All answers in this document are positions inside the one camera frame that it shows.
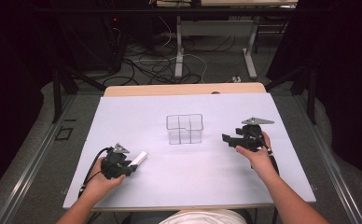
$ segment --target gray floor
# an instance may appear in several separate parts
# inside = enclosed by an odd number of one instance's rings
[[[193,42],[192,40],[186,41],[185,45],[187,47],[187,44],[190,44],[194,49],[213,49],[226,39],[226,36],[200,37],[194,39]],[[253,55],[253,60],[260,82],[269,81],[265,78],[266,71],[280,39],[280,35],[265,35],[259,39],[258,54]],[[240,76],[242,82],[254,81],[248,77],[246,72],[241,52],[243,42],[242,39],[237,38],[233,47],[227,51],[198,52],[191,50],[185,52],[194,55],[186,57],[185,63],[194,74],[203,75],[206,83],[227,82],[234,76]],[[231,40],[224,44],[223,49],[229,46],[231,46]],[[117,76],[129,76],[131,71],[132,69],[124,64]],[[149,81],[149,78],[141,74],[136,75],[136,79],[140,84],[147,84]],[[106,84],[117,85],[123,81],[113,79]],[[53,223],[63,214],[62,205],[65,197],[63,190],[68,188],[71,183],[80,151],[102,94],[84,82],[78,81],[77,83],[81,91],[77,96],[65,95],[63,97],[64,115],[55,126],[50,123],[54,111],[51,85],[42,89],[45,103],[40,116],[15,160],[0,181],[0,223]],[[300,108],[304,98],[291,96],[288,89],[289,83],[286,83],[272,90],[271,94],[306,175],[317,188],[314,191],[317,203],[314,203],[313,206],[331,223],[362,223],[362,221],[355,222],[360,219],[350,218],[347,209],[344,209],[347,205],[344,205],[344,201],[339,197],[340,192],[344,191],[336,188],[337,180],[328,174],[330,167],[325,166],[323,153],[319,150],[320,145],[317,144],[314,130],[320,133],[319,137],[322,138],[325,146],[330,146],[331,141],[330,122],[327,120],[324,107],[317,102],[316,119],[318,124],[312,130],[304,116],[303,109]],[[66,128],[73,129],[70,138],[67,141],[56,140],[54,137],[56,133]],[[350,190],[352,199],[362,214],[362,173],[338,158],[337,162],[341,176],[347,183],[347,189]],[[28,170],[35,170],[35,172],[29,173]],[[17,186],[25,186],[25,189],[17,188]],[[270,223],[271,212],[272,209],[259,209],[258,223]],[[116,214],[118,220],[122,220],[126,215],[125,213]],[[93,223],[117,222],[114,214],[104,213]]]

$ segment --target table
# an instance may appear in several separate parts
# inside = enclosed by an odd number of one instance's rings
[[[267,7],[295,5],[298,0],[202,0],[202,7]],[[158,7],[190,7],[190,3],[184,1],[157,1]],[[259,17],[251,21],[182,21],[177,16],[177,58],[175,65],[176,77],[182,76],[182,63],[184,49],[182,47],[182,35],[235,35],[249,36],[247,48],[243,49],[248,75],[252,79],[257,78],[257,72],[251,58],[252,48],[257,35]]]
[[[169,145],[166,115],[198,112],[203,115],[202,142]],[[69,208],[77,199],[97,152],[116,142],[130,150],[130,160],[141,151],[148,157],[121,186],[96,204],[95,211],[273,206],[249,161],[221,139],[221,133],[235,136],[234,128],[252,115],[275,121],[262,129],[271,136],[280,174],[306,202],[315,202],[272,97],[259,83],[228,83],[108,88],[63,207]]]

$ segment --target forearm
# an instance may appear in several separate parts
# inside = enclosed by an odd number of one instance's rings
[[[85,223],[94,205],[95,202],[89,198],[84,198],[82,195],[57,223]]]
[[[284,223],[328,223],[278,175],[263,179]]]

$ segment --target hand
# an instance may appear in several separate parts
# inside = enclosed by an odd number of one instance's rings
[[[265,138],[266,145],[270,149],[272,149],[271,139],[265,132],[262,132],[262,134]],[[244,147],[237,146],[236,150],[250,160],[251,166],[254,168],[254,170],[257,172],[258,176],[262,180],[265,180],[269,176],[277,175],[276,171],[273,168],[271,159],[269,158],[267,148],[262,147],[261,150],[253,152]]]
[[[88,198],[93,204],[98,203],[108,194],[108,192],[119,186],[125,179],[126,175],[121,175],[116,179],[107,179],[100,171],[104,157],[97,160],[91,169],[90,176],[91,180],[88,182],[81,197]]]

